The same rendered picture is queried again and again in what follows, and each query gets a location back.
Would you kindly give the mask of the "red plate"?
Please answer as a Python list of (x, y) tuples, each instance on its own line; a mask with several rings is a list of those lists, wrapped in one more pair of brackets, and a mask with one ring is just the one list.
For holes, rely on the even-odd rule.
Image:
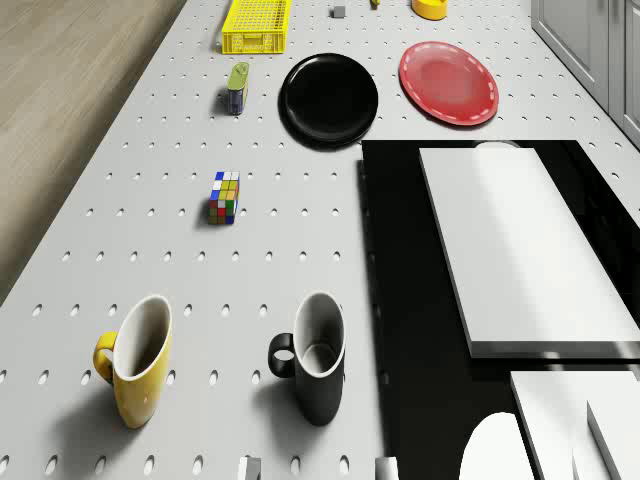
[(426, 41), (403, 53), (399, 79), (410, 100), (432, 117), (457, 126), (475, 126), (498, 110), (499, 91), (489, 70), (467, 51)]

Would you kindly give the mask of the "yellow bowl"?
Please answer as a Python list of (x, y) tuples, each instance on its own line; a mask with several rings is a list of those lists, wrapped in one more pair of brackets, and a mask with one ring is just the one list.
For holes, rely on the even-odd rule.
[(411, 0), (413, 11), (428, 20), (442, 20), (447, 16), (448, 0)]

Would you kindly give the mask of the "black stove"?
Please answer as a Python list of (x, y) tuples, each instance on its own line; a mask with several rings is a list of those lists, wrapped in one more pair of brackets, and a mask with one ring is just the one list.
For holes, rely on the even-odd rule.
[[(510, 374), (542, 358), (473, 358), (420, 162), (423, 140), (367, 140), (362, 197), (381, 313), (376, 357), (385, 445), (401, 480), (458, 480), (473, 429), (516, 414)], [(532, 140), (563, 199), (640, 326), (640, 220), (574, 140)]]

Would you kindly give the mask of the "black mug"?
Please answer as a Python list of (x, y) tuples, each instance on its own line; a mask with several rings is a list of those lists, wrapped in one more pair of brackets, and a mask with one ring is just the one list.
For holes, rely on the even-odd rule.
[(293, 331), (269, 344), (269, 369), (279, 378), (295, 379), (298, 403), (313, 425), (328, 424), (339, 410), (345, 352), (342, 310), (326, 292), (309, 294), (296, 312)]

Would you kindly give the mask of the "flat-sided can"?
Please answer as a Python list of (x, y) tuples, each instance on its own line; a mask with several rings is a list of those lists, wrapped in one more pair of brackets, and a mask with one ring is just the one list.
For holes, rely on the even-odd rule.
[(245, 107), (248, 95), (249, 63), (238, 62), (227, 82), (228, 111), (230, 115), (240, 115)]

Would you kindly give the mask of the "white cabinet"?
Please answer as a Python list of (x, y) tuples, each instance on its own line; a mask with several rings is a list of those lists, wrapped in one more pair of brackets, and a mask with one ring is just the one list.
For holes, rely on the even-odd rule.
[(640, 150), (640, 0), (531, 0), (531, 26)]

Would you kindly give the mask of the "black plate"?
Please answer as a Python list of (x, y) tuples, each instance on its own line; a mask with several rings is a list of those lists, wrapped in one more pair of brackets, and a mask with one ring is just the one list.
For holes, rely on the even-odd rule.
[(318, 53), (286, 75), (278, 97), (280, 119), (301, 143), (336, 149), (356, 142), (376, 118), (379, 94), (368, 70), (351, 57)]

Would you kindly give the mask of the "yellow mug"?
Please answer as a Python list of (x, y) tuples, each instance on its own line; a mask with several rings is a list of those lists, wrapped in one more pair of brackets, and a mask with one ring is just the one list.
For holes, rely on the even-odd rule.
[(113, 387), (119, 414), (130, 428), (143, 426), (158, 406), (171, 342), (170, 304), (150, 295), (132, 308), (117, 332), (101, 335), (96, 343), (94, 368)]

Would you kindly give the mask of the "yellow basket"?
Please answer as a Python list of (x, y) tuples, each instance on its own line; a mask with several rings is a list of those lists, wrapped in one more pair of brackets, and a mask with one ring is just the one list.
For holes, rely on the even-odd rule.
[(233, 0), (222, 28), (223, 54), (281, 54), (292, 0)]

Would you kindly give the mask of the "puzzle cube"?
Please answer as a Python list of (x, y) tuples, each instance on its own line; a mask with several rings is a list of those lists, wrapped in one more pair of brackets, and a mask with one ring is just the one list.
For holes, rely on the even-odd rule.
[(232, 225), (239, 200), (240, 174), (218, 171), (208, 202), (208, 221), (213, 225)]

